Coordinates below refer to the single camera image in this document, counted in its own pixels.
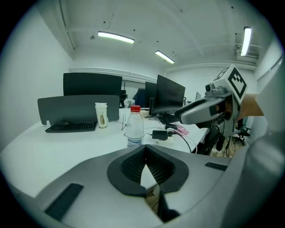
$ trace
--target pink object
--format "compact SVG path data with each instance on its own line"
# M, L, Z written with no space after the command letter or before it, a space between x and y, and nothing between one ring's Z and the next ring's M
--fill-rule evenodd
M181 132L182 134L184 134L184 135L189 134L189 131L187 131L187 129L184 128L183 126L176 124L176 123L174 123L173 125L176 125L177 131Z

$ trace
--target red bottle cap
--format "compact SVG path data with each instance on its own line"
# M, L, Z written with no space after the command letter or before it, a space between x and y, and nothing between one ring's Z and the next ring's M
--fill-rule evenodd
M141 106L139 106L139 105L132 105L130 107L130 111L131 112L140 112L141 111Z

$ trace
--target fluorescent light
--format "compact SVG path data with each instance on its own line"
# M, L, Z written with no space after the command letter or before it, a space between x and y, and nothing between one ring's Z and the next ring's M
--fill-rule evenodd
M170 59L169 57L167 57L165 54L163 54L160 51L156 51L155 54L159 55L161 58L164 58L166 61L168 61L170 63L174 63L174 61L172 59Z
M242 44L241 56L245 56L248 51L252 29L250 27L244 28L244 43Z
M124 37L124 36L121 36L121 35L118 35L118 34L114 34L114 33L106 33L106 32L99 31L98 32L98 36L99 37L113 38L113 39L116 39L116 40L120 40L120 41L125 41L125 42L128 42L128 43L131 43L131 44L134 43L133 39L128 38L128 37Z

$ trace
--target white desk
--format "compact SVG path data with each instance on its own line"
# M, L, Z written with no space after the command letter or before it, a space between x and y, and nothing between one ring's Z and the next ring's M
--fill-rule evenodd
M120 119L126 114L126 122L130 109L120 109ZM143 118L145 133L151 134L155 128L163 127L156 120ZM196 125L183 125L195 143L199 143L206 129ZM47 126L41 122L31 126L14 139L0 154L0 165L6 179L22 192L35 197L45 186L64 174L80 162L108 154L127 147L124 136L126 128L121 131L122 124L110 122L108 127L95 131L79 133L46 133ZM194 144L187 140L191 149ZM144 144L158 144L146 134ZM178 135L173 136L173 144L169 148L190 152L187 144ZM148 188L155 184L147 167L142 173L141 185Z

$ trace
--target plastic bottle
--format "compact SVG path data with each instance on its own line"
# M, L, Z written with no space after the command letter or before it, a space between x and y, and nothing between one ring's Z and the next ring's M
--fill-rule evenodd
M128 147L140 146L143 144L143 119L140 114L141 107L134 105L130 107L131 114L129 116L126 135L128 138Z

